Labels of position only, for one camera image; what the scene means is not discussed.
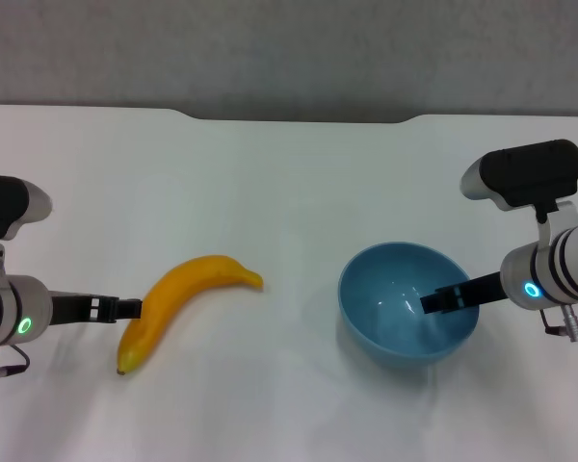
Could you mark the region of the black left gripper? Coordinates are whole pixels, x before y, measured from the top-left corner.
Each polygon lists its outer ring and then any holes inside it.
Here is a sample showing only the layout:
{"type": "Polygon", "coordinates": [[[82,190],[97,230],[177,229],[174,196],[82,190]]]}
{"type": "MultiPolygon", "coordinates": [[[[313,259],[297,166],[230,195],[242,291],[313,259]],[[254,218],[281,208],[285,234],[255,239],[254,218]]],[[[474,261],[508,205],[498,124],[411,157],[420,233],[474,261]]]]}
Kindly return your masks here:
{"type": "Polygon", "coordinates": [[[137,320],[141,317],[143,302],[140,299],[120,299],[92,295],[51,291],[52,315],[50,325],[80,322],[117,322],[137,320]]]}

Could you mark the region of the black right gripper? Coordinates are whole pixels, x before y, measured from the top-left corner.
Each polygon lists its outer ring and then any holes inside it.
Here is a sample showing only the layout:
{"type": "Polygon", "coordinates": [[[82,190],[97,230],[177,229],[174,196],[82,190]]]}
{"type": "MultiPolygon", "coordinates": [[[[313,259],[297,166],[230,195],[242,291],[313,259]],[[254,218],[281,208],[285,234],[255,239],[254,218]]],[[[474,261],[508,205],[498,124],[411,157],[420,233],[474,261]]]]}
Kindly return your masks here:
{"type": "Polygon", "coordinates": [[[451,313],[482,304],[503,300],[505,291],[500,272],[494,272],[466,281],[436,289],[431,295],[420,298],[425,314],[451,313]]]}

